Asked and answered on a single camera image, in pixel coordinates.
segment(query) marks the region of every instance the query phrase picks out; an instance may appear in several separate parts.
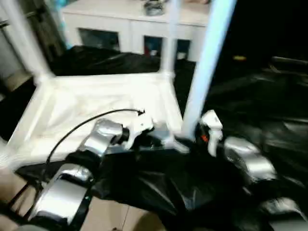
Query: cabinet top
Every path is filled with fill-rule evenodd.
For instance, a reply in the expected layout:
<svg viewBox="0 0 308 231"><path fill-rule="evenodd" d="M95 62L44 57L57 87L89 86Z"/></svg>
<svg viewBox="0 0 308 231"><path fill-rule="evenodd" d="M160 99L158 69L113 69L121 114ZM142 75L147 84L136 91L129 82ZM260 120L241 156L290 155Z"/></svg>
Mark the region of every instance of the cabinet top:
<svg viewBox="0 0 308 231"><path fill-rule="evenodd" d="M183 0L182 2L179 23L183 25L206 26L210 5L184 2ZM62 8L62 13L161 23L168 22L170 1L165 4L166 12L161 16L146 16L143 11L144 3L144 0L78 0Z"/></svg>

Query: tile floor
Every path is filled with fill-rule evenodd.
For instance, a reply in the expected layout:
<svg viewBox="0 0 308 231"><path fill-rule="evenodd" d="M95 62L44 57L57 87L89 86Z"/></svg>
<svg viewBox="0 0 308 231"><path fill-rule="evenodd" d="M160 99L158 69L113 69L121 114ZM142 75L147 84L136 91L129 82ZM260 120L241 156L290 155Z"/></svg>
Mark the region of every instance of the tile floor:
<svg viewBox="0 0 308 231"><path fill-rule="evenodd" d="M8 202L23 187L25 182L14 174L6 174L6 180L0 179L0 199ZM13 209L24 215L31 207L34 189L30 188L20 198ZM13 231L17 225L0 216L0 231ZM122 231L164 231L158 217L150 212L119 204L114 201L93 199L88 216L81 231L111 231L117 228Z"/></svg>

